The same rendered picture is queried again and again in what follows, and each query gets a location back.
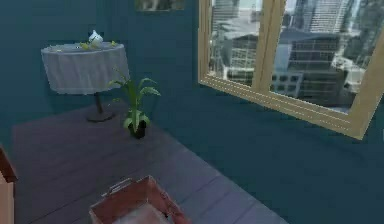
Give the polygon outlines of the green house plant in black pot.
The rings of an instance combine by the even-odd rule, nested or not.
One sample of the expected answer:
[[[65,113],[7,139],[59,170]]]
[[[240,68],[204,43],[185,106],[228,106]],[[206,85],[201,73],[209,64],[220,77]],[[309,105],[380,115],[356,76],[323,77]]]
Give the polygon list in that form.
[[[136,139],[141,139],[146,134],[146,128],[150,124],[150,119],[142,108],[143,97],[145,95],[160,96],[161,93],[154,86],[145,86],[145,82],[156,84],[156,81],[150,78],[142,78],[136,83],[132,78],[125,76],[119,69],[114,68],[120,76],[120,79],[114,79],[108,82],[108,85],[118,85],[122,89],[130,104],[128,112],[123,120],[123,127],[127,129],[130,135]]]

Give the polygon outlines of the white kettle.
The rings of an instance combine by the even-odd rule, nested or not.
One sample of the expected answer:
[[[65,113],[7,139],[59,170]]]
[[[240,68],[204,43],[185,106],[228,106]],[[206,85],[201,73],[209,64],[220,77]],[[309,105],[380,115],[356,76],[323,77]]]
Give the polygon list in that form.
[[[100,47],[103,43],[103,37],[99,35],[95,30],[89,36],[89,45],[92,47]]]

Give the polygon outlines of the framed wall picture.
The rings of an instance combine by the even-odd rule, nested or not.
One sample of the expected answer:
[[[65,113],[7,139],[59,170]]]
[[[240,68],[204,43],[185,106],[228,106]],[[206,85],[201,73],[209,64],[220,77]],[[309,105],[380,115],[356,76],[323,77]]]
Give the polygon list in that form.
[[[135,0],[138,11],[173,11],[183,10],[185,0]]]

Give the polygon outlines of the brown wooden furniture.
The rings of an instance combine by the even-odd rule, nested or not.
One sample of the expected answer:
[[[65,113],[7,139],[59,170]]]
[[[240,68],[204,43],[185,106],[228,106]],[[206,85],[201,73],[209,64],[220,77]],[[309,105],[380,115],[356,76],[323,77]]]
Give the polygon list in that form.
[[[15,169],[0,146],[0,224],[15,224]]]

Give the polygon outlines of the wooden framed window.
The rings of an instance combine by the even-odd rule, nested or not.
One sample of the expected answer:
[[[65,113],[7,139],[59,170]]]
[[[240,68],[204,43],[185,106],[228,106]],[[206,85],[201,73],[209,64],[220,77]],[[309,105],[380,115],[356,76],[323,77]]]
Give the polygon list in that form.
[[[355,139],[384,94],[384,0],[198,0],[198,81]]]

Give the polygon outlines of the round table with grey cloth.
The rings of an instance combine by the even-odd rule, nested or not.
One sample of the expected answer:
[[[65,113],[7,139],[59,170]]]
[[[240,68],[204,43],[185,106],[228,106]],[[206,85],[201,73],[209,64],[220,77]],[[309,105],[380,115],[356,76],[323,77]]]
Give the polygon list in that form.
[[[129,74],[125,46],[102,42],[84,49],[79,43],[45,47],[40,50],[50,89],[59,94],[93,95],[96,109],[87,114],[88,122],[104,122],[115,117],[105,111],[99,94],[116,88],[119,72]]]

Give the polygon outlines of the red open box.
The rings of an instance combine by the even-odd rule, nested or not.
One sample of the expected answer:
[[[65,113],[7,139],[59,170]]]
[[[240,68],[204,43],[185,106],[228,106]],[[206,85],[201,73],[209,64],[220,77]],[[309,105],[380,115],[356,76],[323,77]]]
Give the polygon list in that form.
[[[192,224],[151,175],[113,185],[89,215],[92,224]]]

